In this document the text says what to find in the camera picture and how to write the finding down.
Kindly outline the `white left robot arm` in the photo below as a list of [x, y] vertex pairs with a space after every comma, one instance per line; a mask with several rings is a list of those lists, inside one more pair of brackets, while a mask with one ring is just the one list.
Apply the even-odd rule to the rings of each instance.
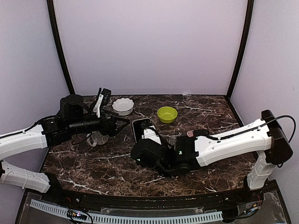
[[76, 134], [99, 132], [114, 137], [129, 120], [118, 117], [102, 107], [107, 105], [110, 95], [100, 94], [88, 106], [80, 95], [69, 95], [60, 100], [60, 109], [55, 116], [48, 116], [31, 127], [0, 137], [0, 182], [47, 193], [55, 203], [63, 203], [66, 193], [54, 174], [37, 173], [14, 166], [4, 159], [34, 149], [58, 146]]

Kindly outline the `black smartphone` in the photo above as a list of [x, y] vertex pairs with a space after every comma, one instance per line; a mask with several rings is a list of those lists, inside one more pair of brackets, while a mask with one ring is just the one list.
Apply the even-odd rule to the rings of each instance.
[[150, 118], [137, 119], [132, 122], [132, 130], [135, 143], [137, 143], [142, 138], [142, 136], [144, 135], [144, 129], [149, 126], [152, 126]]

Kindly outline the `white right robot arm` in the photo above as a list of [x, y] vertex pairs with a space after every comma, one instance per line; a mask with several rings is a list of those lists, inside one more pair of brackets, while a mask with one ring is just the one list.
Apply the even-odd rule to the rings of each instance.
[[291, 140], [286, 137], [279, 119], [265, 110], [260, 119], [246, 126], [216, 135], [210, 135], [206, 129], [189, 131], [177, 137], [173, 145], [161, 137], [149, 119], [142, 119], [139, 125], [133, 124], [134, 130], [140, 133], [135, 135], [130, 156], [138, 165], [153, 168], [160, 175], [178, 176], [226, 158], [257, 152], [258, 159], [238, 193], [238, 198], [247, 203], [264, 186], [274, 168], [282, 166], [293, 155]]

